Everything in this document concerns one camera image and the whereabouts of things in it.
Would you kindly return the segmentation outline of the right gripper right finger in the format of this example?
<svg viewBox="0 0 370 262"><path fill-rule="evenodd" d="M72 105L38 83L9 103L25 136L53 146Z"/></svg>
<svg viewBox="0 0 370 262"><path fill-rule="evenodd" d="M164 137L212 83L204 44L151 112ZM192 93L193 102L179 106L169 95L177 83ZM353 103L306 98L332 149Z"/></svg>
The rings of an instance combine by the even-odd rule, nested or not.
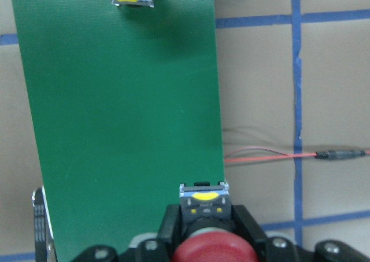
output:
<svg viewBox="0 0 370 262"><path fill-rule="evenodd" d="M232 206L231 218L236 234L252 246L259 261L369 262L365 254L334 239L320 241L308 251L281 236L268 237L243 205Z"/></svg>

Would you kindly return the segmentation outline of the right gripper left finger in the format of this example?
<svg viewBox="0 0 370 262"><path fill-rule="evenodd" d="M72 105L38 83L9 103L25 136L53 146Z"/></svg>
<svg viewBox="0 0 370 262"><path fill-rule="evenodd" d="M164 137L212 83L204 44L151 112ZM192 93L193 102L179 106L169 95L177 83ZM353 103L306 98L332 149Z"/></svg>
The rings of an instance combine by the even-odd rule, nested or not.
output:
<svg viewBox="0 0 370 262"><path fill-rule="evenodd" d="M115 248L94 245L73 261L170 261L181 241L180 205L168 205L155 238L144 239L134 248L118 254Z"/></svg>

